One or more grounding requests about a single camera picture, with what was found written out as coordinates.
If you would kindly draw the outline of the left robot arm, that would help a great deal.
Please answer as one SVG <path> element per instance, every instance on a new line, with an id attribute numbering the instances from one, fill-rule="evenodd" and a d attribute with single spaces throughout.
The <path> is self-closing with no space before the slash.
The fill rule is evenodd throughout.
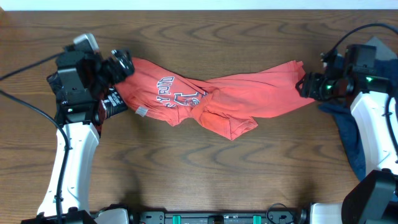
<path id="1" fill-rule="evenodd" d="M 45 198 L 26 223 L 94 223 L 88 203 L 94 153 L 104 121 L 127 110 L 114 86 L 134 73 L 128 50 L 112 55 L 67 50 L 56 59 L 47 82 L 56 97 L 57 152 Z"/>

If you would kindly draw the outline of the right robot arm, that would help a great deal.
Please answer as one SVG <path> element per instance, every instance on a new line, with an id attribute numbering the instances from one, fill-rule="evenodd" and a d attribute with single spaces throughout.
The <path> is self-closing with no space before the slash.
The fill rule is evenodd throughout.
<path id="1" fill-rule="evenodd" d="M 296 84 L 301 97 L 343 100 L 358 127 L 365 178 L 341 203 L 314 203 L 307 223 L 397 223 L 397 106 L 394 81 L 376 67 L 377 48 L 353 44 L 322 55 L 325 71 Z"/>

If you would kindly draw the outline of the red soccer t-shirt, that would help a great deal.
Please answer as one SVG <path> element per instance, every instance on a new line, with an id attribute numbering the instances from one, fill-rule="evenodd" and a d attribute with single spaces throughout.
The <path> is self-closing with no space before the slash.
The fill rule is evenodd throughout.
<path id="1" fill-rule="evenodd" d="M 256 118 L 274 118 L 312 103 L 295 89 L 305 75 L 303 63 L 295 60 L 205 81 L 185 78 L 141 58 L 132 61 L 134 74 L 116 85 L 130 109 L 171 126 L 192 118 L 231 141 L 256 128 Z"/>

